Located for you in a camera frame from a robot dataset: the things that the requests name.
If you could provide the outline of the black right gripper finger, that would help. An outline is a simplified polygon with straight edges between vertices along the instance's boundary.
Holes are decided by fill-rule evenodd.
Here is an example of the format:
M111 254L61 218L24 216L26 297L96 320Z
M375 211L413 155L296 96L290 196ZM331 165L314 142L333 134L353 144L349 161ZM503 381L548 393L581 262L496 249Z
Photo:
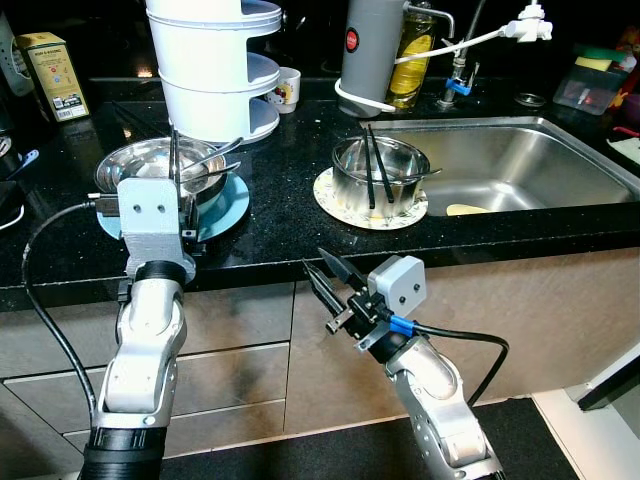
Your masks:
M310 262L303 262L303 269L305 269L312 292L316 294L316 297L319 298L329 314L332 315L332 320L346 321L349 317L348 308L342 301L338 300L332 283L329 282L323 271L315 268Z
M335 275L339 283L347 285L352 289L351 294L346 297L339 297L337 289L333 285L335 294L337 294L338 300L352 301L361 300L365 301L369 298L369 284L367 284L367 278L360 270L352 264L351 261L343 259L343 257L330 253L325 248L317 248L325 265L328 266L330 273Z

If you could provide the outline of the light blue plate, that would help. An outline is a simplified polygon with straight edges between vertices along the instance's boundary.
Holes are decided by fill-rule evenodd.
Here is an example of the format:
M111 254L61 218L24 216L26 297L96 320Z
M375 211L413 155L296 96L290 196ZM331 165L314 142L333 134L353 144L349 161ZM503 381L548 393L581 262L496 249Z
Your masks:
M168 180L172 183L169 175L161 174L160 179ZM189 175L184 174L184 187L187 187L191 180ZM212 197L209 200L198 200L198 219L200 219L200 232L198 239L202 243L210 239L227 233L230 228L247 214L250 206L250 189L247 183L236 173L215 175L214 186L212 186ZM111 187L109 192L95 192L88 195L88 200L95 201L93 209L96 210L96 220L100 227L108 236L116 241L122 241L122 218L118 211L114 210L116 204L115 187ZM183 218L178 205L178 227Z

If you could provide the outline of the black chopstick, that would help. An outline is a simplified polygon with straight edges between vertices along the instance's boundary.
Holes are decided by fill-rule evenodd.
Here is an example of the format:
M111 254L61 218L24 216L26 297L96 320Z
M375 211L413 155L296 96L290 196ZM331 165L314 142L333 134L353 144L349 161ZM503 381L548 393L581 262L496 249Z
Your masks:
M370 212L376 209L376 196L375 196L375 180L372 178L372 150L374 150L374 145L372 145L372 131L370 127L365 128L364 134L364 172L365 172L365 180L366 180L366 191L367 191L367 210Z
M396 202L396 196L394 196L393 189L390 187L390 175L387 168L385 168L383 157L381 157L378 137L372 132L370 125L366 125L366 134L372 156L374 156L376 165L378 165L379 179L381 184L383 184L384 196L387 197L388 204L394 204L394 202Z

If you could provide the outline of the grey cabinet drawer front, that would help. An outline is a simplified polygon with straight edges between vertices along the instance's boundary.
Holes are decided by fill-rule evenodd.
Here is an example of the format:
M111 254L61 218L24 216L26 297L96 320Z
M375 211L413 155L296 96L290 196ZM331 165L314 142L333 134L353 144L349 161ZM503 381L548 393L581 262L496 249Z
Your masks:
M285 396L289 348L287 342L279 342L179 357L173 419L280 401ZM90 426L72 372L5 380L4 385L58 433L81 433Z
M294 285L282 283L183 296L187 337L180 352L198 353L291 338ZM49 314L87 369L116 352L113 301L50 308ZM33 310L0 314L0 378L67 371L67 357Z
M173 457L279 436L284 431L284 415L284 399L177 415L166 430L164 454ZM83 451L88 439L88 420L84 411L41 413L40 417L77 451Z

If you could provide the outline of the white printed mug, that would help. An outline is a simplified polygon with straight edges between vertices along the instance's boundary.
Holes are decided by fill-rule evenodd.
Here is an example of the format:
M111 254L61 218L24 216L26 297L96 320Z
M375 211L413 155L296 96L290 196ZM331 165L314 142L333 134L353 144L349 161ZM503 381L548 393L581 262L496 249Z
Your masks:
M266 93L265 99L274 106L280 114L293 113L300 100L301 72L294 68L280 67L276 86Z

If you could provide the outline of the black floor mat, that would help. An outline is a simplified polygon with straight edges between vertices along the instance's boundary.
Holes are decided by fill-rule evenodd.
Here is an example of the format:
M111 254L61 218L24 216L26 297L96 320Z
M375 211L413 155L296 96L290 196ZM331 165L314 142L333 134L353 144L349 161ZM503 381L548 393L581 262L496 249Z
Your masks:
M531 399L474 412L507 480L579 480ZM188 454L165 460L161 471L161 480L430 479L407 419Z

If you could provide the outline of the small blue white item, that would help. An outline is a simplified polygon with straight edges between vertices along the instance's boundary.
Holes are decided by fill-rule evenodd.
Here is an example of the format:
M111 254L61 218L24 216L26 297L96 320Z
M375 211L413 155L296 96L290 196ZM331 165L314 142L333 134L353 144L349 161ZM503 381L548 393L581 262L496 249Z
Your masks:
M38 156L40 156L40 151L38 150L31 150L26 152L26 154L20 156L20 163L18 165L18 168L15 169L12 174L15 175L20 172L20 170L26 169L27 166L33 163L33 161L35 161Z

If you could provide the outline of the pale green cloth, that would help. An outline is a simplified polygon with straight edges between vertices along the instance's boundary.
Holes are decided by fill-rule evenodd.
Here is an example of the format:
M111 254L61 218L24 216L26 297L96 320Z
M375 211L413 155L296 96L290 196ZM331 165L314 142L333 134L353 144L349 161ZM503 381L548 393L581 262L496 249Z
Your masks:
M632 137L627 138L627 140L609 140L608 145L620 152L623 156L626 156L627 159L630 159L632 163L636 165L640 164L640 138Z

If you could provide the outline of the white curved plastic object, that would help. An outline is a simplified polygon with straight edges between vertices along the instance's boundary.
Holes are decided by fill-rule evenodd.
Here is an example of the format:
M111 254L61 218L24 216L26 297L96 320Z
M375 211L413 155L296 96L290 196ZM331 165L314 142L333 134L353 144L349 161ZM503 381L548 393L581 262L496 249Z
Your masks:
M26 64L15 46L15 35L4 12L0 12L0 76L10 93L17 97L29 95L33 84L26 73Z

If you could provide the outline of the stainless steel sink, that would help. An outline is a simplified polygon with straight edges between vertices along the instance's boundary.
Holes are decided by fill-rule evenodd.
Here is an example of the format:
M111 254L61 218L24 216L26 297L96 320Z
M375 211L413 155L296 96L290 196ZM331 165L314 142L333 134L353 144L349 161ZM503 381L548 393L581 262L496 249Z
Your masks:
M436 174L428 212L452 205L504 212L635 201L635 174L540 116L371 122L375 133L420 148Z

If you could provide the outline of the yellow dish soap bottle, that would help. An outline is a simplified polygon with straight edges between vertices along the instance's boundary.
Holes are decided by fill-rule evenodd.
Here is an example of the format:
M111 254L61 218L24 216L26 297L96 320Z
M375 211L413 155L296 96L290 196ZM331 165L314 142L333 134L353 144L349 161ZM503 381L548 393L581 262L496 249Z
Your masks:
M420 54L433 49L436 35L436 19L429 14L404 13L401 36L397 47L397 58ZM428 69L428 58L417 58L394 64L385 104L397 109L408 109L415 105Z

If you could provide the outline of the grey water filter cylinder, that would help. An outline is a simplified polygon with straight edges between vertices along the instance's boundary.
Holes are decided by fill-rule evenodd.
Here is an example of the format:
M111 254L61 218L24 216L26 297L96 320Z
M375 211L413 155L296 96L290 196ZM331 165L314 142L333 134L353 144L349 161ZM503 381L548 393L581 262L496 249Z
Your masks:
M339 109L357 118L393 113L385 102L401 38L404 0L349 0Z

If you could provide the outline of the clear plastic container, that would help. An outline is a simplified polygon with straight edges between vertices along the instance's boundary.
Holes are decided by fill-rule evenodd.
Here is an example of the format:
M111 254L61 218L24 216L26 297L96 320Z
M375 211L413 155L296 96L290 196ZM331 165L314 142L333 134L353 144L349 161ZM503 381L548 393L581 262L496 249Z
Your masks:
M552 101L584 113L599 116L612 105L626 74L614 70L571 67L559 83Z

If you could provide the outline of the chrome sink tap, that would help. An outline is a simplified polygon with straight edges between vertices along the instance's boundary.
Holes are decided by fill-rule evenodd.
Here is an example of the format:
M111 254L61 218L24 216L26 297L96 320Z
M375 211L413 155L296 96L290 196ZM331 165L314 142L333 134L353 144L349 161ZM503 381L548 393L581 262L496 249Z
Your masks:
M436 19L436 35L434 45L431 50L444 49L451 45L460 44L465 40L470 40L476 35L477 22L479 22L480 15L483 13L486 0L467 0L475 3L474 13L471 15L470 23L466 29L465 35L458 36L456 33L457 22L453 18L453 15L448 12L443 12L433 5L433 0L406 0L404 4L404 12L416 12L422 14L429 14L430 17ZM470 79L465 78L465 72L467 68L467 50L460 50L458 52L451 52L447 54L452 58L452 74L451 77L445 79L444 91L442 97L436 100L436 106L440 110L448 110L453 108L456 104L457 96L470 95L472 82Z

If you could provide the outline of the black cabinet side panel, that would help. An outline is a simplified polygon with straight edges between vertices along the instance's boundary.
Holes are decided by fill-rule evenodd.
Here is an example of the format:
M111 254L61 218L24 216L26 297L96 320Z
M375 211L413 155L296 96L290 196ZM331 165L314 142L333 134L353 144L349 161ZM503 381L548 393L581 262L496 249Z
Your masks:
M639 383L640 352L639 346L635 346L585 384L585 392L576 399L577 407L581 411L600 410Z

